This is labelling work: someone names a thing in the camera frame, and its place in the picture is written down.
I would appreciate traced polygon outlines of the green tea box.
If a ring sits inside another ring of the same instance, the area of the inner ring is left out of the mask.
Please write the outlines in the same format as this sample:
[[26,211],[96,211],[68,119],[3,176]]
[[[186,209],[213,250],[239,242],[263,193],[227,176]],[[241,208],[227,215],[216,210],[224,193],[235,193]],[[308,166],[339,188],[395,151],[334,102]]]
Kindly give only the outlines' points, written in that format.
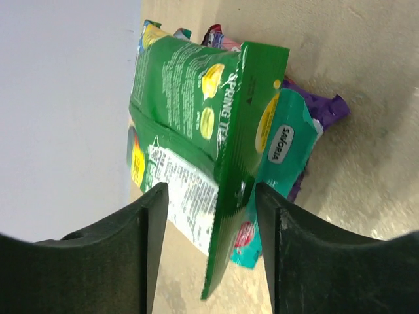
[[202,299],[221,282],[261,163],[289,50],[233,52],[171,35],[139,51],[129,111],[134,181],[168,185],[168,220],[208,256]]

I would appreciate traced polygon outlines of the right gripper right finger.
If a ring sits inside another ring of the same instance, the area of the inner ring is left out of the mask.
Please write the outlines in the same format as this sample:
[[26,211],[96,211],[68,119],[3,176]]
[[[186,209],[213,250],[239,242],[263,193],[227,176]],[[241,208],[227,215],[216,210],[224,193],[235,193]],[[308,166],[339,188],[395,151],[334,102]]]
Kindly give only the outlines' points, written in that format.
[[417,313],[418,232],[388,241],[342,229],[255,187],[274,313]]

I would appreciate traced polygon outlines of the purple snack packet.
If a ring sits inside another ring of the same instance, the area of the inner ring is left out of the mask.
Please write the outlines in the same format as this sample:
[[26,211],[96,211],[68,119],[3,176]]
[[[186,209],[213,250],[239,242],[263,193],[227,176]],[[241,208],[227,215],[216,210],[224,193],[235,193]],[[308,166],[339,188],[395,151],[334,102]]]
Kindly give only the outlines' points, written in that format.
[[[204,35],[201,45],[239,52],[242,44],[226,37],[222,32],[220,24],[213,24]],[[283,80],[283,86],[296,91],[304,98],[310,116],[313,121],[316,121],[316,124],[321,125],[323,131],[326,131],[330,126],[346,118],[351,113],[349,106],[339,95],[329,99],[311,94],[295,84],[287,76]]]

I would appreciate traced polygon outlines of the teal mint candy packet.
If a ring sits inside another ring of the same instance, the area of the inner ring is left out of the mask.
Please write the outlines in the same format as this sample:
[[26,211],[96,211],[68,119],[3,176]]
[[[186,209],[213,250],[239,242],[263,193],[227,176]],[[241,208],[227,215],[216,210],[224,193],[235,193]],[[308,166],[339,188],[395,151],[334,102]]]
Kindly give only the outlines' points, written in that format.
[[[288,197],[322,134],[323,127],[310,116],[304,98],[294,90],[283,88],[255,183],[265,182],[282,196]],[[230,259],[239,266],[253,269],[261,254],[253,189]]]

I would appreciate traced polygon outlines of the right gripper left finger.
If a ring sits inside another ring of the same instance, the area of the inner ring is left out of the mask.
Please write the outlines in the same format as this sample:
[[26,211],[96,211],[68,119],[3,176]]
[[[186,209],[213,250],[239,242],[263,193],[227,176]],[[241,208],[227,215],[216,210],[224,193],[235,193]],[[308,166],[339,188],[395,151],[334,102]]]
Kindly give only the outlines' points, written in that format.
[[2,313],[151,313],[168,216],[158,183],[59,240],[1,236]]

